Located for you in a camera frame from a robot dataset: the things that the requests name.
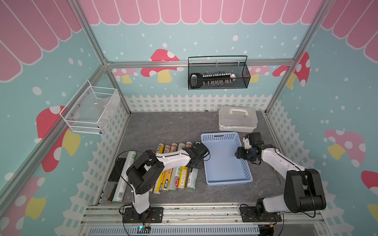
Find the light blue plastic basket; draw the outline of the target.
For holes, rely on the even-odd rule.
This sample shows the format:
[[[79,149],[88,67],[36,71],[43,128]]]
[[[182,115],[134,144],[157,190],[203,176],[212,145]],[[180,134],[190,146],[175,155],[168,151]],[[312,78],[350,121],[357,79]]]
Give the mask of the light blue plastic basket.
[[[235,154],[242,146],[237,132],[203,133],[201,142],[210,151],[204,162],[208,186],[248,184],[253,181],[249,164]]]

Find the yellow red plastic wrap roll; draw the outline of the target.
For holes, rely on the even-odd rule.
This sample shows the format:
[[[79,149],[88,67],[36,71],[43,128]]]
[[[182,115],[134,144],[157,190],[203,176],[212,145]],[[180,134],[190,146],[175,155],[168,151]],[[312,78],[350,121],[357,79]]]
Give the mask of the yellow red plastic wrap roll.
[[[186,144],[180,143],[179,144],[179,150],[183,148],[189,148],[192,144],[190,142],[187,142]],[[186,185],[186,178],[187,178],[188,168],[186,166],[181,167],[180,177],[178,179],[178,189],[184,189]]]

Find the clear grape plastic wrap roll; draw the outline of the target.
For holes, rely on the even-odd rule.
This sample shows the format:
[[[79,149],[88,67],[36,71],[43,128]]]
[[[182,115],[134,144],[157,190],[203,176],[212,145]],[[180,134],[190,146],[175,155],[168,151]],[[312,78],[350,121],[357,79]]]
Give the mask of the clear grape plastic wrap roll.
[[[181,167],[175,167],[172,169],[171,178],[170,178],[169,187],[168,187],[169,192],[177,191],[180,174],[181,174]]]

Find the white green 300 wrap roll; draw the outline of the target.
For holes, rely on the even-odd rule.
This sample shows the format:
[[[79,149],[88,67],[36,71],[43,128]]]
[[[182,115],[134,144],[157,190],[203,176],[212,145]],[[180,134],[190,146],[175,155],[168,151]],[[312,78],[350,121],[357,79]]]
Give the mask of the white green 300 wrap roll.
[[[118,160],[121,161],[121,172],[120,179],[117,183],[117,187],[113,196],[112,202],[121,203],[125,196],[125,191],[128,186],[128,176],[126,174],[128,168],[134,163],[136,159],[136,152],[129,151],[126,157],[119,157]]]

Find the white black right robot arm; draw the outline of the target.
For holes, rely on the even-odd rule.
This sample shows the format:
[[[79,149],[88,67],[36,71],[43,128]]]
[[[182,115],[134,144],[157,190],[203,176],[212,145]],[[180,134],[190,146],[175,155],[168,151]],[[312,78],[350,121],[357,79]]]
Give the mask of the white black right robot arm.
[[[314,218],[317,211],[326,208],[320,173],[296,164],[274,145],[265,144],[259,132],[247,134],[235,155],[256,165],[265,162],[285,179],[283,194],[260,198],[252,208],[258,220],[285,212]]]

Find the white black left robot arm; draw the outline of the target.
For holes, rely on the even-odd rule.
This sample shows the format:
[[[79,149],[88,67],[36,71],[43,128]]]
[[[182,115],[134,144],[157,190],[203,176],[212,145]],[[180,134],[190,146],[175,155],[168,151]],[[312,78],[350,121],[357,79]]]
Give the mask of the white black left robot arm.
[[[162,172],[176,167],[196,168],[201,161],[209,159],[210,151],[203,143],[170,153],[155,153],[152,150],[142,152],[126,171],[133,193],[133,210],[138,215],[149,212],[148,192]]]

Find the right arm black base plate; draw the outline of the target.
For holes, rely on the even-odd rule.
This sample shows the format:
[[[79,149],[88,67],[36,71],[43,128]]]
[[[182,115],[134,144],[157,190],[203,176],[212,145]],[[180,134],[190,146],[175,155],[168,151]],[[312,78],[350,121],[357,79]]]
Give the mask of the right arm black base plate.
[[[242,217],[242,221],[244,223],[246,222],[266,222],[266,223],[271,223],[271,224],[276,224],[279,222],[282,222],[282,217],[281,214],[278,213],[260,213],[258,210],[256,210],[256,207],[254,206],[249,206],[246,204],[242,204],[239,206],[239,212]]]

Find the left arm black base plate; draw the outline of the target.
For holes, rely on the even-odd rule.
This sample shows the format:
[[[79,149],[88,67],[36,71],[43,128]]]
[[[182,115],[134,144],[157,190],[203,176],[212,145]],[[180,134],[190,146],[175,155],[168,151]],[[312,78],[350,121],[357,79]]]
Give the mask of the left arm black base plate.
[[[119,212],[123,223],[162,223],[163,207],[149,207],[145,212],[138,214],[133,206],[121,207]]]

